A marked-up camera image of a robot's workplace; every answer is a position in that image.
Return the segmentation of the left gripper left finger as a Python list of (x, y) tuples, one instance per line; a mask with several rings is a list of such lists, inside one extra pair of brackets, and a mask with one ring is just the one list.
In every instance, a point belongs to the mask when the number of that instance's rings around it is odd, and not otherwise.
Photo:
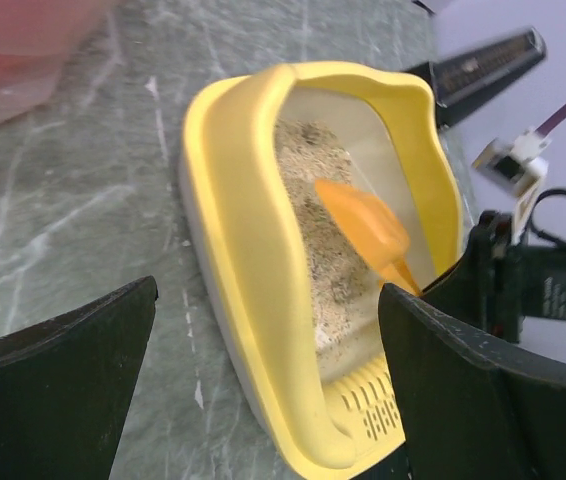
[(147, 276), (0, 337), (0, 479), (109, 477), (156, 300)]

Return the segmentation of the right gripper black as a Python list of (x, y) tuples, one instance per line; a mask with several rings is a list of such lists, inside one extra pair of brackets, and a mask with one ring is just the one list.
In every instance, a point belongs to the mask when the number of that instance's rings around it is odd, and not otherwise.
[[(565, 196), (565, 188), (540, 194)], [(465, 252), (424, 289), (422, 299), (441, 312), (517, 344), (526, 317), (566, 321), (566, 240), (524, 225), (511, 239), (513, 217), (485, 210), (471, 229)]]

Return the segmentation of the orange litter scoop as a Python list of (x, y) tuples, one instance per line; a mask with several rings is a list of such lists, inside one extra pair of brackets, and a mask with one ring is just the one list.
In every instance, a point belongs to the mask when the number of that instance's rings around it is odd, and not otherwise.
[(405, 261), (410, 237), (382, 200), (323, 178), (314, 182), (314, 189), (338, 229), (380, 281), (415, 296), (422, 294)]

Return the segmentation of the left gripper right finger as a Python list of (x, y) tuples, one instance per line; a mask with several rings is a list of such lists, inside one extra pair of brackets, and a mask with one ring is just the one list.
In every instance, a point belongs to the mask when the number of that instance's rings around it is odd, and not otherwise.
[(378, 316), (417, 479), (566, 479), (566, 364), (399, 287)]

